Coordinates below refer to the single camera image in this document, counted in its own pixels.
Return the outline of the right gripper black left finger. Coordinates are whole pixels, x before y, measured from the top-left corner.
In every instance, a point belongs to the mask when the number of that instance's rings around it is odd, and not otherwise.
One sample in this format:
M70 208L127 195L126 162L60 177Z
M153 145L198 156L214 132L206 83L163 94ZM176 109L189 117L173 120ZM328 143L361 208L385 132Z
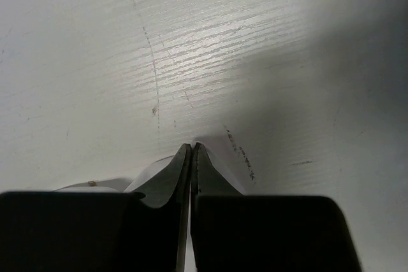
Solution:
M191 146L131 192L1 194L2 271L183 271Z

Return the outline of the white t shirt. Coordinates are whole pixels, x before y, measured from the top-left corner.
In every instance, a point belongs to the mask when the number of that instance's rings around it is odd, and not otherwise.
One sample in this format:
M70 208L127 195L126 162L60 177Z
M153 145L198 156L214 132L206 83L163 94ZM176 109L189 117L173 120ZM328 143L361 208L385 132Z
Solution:
M117 179L70 185L61 192L123 192L136 199L125 218L125 250L141 271L183 271L188 244L198 254L196 228L202 196L246 194L245 152L229 130L225 137L196 138L173 156L144 169L126 188Z

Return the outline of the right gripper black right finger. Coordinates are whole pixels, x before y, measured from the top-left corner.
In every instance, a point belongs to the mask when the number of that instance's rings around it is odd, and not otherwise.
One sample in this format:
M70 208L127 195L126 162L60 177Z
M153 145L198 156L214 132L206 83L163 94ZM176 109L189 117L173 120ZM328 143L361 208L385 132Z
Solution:
M198 271L360 271L346 219L323 196L246 196L197 143L191 237Z

